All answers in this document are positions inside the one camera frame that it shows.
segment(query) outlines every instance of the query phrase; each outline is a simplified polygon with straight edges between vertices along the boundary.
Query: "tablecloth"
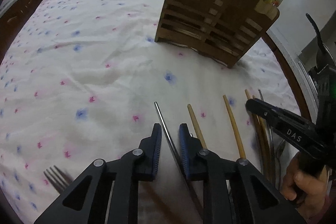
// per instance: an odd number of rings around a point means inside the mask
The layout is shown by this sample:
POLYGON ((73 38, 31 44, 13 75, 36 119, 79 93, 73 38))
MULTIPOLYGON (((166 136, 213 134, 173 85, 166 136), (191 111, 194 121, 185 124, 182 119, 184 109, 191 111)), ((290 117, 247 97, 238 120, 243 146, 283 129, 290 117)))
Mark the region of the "tablecloth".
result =
MULTIPOLYGON (((154 101, 177 147, 181 123, 194 133, 190 103, 208 148, 237 160, 226 94, 257 168, 245 88, 255 95, 260 88, 266 101, 299 113, 261 39, 233 69, 192 49, 155 43, 163 1, 43 0, 13 41, 0 66, 0 187, 24 223, 58 196, 45 169, 56 165, 76 178, 95 159, 137 148, 159 122, 154 101)), ((286 150, 285 161, 292 154, 286 150)), ((164 137, 152 185, 185 224, 201 223, 164 137)), ((139 191, 139 223, 168 223, 139 191)))

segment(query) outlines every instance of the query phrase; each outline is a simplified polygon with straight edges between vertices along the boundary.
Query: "fork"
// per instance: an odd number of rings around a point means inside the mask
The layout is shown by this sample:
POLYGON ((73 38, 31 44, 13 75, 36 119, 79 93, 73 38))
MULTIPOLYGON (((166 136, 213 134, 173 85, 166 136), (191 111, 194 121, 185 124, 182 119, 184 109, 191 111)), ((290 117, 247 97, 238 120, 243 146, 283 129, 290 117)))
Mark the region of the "fork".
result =
POLYGON ((43 174, 56 191, 61 194, 73 182, 73 179, 60 170, 56 165, 53 167, 56 171, 52 167, 49 167, 49 169, 43 171, 43 174))

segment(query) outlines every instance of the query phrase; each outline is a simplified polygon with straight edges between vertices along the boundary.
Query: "black handle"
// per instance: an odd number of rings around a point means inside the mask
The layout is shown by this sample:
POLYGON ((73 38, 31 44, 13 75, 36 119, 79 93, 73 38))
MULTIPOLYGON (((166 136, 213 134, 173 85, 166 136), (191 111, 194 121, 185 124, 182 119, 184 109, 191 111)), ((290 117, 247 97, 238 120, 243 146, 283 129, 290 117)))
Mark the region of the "black handle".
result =
MULTIPOLYGON (((320 176, 324 168, 324 163, 322 160, 316 160, 312 158, 311 156, 307 155, 306 153, 300 153, 298 156, 298 160, 299 160, 300 170, 316 178, 320 176)), ((295 206, 295 208, 298 208, 305 201, 307 194, 302 189, 300 189, 297 185, 294 185, 293 188, 296 192, 296 198, 290 201, 290 203, 293 206, 295 206)))

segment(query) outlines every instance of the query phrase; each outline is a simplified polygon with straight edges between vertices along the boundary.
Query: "white wall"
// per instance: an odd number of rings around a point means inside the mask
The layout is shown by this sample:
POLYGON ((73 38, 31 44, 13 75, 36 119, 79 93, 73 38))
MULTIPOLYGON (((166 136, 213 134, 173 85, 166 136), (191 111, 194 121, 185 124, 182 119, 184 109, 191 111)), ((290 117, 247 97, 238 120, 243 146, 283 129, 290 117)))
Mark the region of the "white wall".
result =
POLYGON ((305 14, 309 13, 322 29, 336 10, 336 0, 283 0, 280 17, 271 29, 281 33, 281 42, 299 55, 315 37, 314 29, 305 14))

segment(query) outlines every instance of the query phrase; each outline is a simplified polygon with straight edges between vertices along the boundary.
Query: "spoon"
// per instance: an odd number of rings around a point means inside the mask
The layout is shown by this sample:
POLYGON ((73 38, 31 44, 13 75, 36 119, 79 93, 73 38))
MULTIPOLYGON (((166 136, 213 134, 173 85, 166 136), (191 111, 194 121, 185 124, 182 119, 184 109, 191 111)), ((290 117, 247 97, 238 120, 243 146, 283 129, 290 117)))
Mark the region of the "spoon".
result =
POLYGON ((277 150, 275 152, 275 157, 277 158, 278 163, 279 163, 279 177, 278 177, 279 178, 279 183, 278 183, 278 190, 280 190, 280 183, 281 183, 281 163, 280 163, 280 157, 281 157, 281 155, 282 155, 285 147, 286 147, 286 141, 282 140, 279 143, 279 145, 277 147, 277 150))

